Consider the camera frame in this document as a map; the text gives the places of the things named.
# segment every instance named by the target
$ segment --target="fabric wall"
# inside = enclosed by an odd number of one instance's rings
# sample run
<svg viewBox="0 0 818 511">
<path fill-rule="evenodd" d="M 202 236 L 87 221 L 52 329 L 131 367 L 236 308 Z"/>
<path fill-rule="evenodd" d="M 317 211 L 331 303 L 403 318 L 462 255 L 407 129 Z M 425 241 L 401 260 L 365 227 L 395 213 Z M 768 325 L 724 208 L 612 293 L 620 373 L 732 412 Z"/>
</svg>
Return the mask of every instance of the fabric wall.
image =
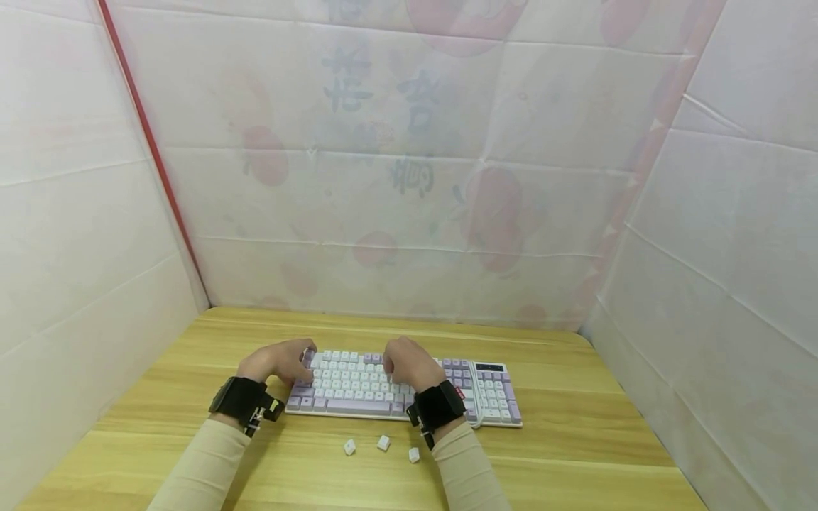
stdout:
<svg viewBox="0 0 818 511">
<path fill-rule="evenodd" d="M 94 2 L 0 0 L 0 509 L 196 317 Z"/>
<path fill-rule="evenodd" d="M 730 0 L 583 332 L 713 511 L 818 509 L 818 2 Z"/>
<path fill-rule="evenodd" d="M 722 2 L 108 0 L 215 304 L 566 329 Z"/>
</svg>

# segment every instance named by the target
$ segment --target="keyboard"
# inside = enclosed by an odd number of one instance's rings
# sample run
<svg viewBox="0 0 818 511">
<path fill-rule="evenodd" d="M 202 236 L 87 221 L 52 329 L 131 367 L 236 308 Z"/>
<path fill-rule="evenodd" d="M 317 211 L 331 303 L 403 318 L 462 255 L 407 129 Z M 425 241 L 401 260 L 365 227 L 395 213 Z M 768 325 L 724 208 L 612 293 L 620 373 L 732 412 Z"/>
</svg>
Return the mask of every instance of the keyboard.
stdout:
<svg viewBox="0 0 818 511">
<path fill-rule="evenodd" d="M 466 419 L 473 426 L 523 427 L 505 364 L 434 360 L 459 389 Z M 288 414 L 409 420 L 406 408 L 414 402 L 414 392 L 406 384 L 392 382 L 379 353 L 306 351 L 303 363 L 312 369 L 314 379 L 295 382 L 285 407 Z"/>
</svg>

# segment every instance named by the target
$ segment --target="sleeve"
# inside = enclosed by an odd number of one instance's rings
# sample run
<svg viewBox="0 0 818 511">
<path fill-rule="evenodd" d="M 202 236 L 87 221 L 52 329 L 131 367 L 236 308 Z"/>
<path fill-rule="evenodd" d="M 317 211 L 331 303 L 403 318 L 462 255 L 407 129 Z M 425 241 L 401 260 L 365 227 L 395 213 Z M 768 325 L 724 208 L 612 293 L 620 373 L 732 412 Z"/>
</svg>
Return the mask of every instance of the sleeve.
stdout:
<svg viewBox="0 0 818 511">
<path fill-rule="evenodd" d="M 510 511 L 492 464 L 468 424 L 453 429 L 432 449 L 450 511 Z"/>
<path fill-rule="evenodd" d="M 219 511 L 249 443 L 238 429 L 205 420 L 148 511 Z"/>
</svg>

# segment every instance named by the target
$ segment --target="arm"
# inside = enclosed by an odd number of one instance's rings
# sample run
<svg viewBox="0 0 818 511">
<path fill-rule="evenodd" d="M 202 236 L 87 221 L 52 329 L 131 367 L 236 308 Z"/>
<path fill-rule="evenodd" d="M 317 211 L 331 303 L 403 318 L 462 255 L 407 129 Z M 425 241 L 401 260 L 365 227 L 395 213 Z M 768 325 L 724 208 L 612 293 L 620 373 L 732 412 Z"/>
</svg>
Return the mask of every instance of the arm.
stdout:
<svg viewBox="0 0 818 511">
<path fill-rule="evenodd" d="M 312 381 L 301 365 L 303 350 L 316 349 L 311 339 L 293 339 L 262 347 L 239 364 L 237 376 L 264 382 L 275 374 L 284 381 Z M 185 449 L 154 496 L 148 511 L 219 511 L 250 444 L 239 421 L 212 414 Z"/>
<path fill-rule="evenodd" d="M 384 369 L 394 382 L 408 383 L 415 392 L 446 379 L 429 353 L 408 337 L 389 341 Z M 492 464 L 464 417 L 437 429 L 433 437 L 432 456 L 438 462 L 450 511 L 511 510 Z"/>
</svg>

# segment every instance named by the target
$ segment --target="wooden table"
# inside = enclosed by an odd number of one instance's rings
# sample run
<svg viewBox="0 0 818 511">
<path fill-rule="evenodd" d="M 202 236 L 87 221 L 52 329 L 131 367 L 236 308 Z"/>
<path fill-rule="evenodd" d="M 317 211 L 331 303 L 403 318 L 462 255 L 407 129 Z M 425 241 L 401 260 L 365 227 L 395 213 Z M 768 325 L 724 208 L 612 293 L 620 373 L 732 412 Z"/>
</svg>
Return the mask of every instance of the wooden table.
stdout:
<svg viewBox="0 0 818 511">
<path fill-rule="evenodd" d="M 143 510 L 216 390 L 256 347 L 312 337 L 319 349 L 377 352 L 400 334 L 434 356 L 509 366 L 524 427 L 478 436 L 514 509 L 705 509 L 576 334 L 226 307 L 197 319 L 18 509 Z M 281 382 L 270 384 L 286 396 Z M 392 438 L 386 454 L 375 447 L 381 434 Z M 349 438 L 357 452 L 348 458 Z M 418 464 L 407 459 L 411 446 Z M 445 509 L 446 500 L 409 423 L 282 415 L 250 444 L 224 508 Z"/>
</svg>

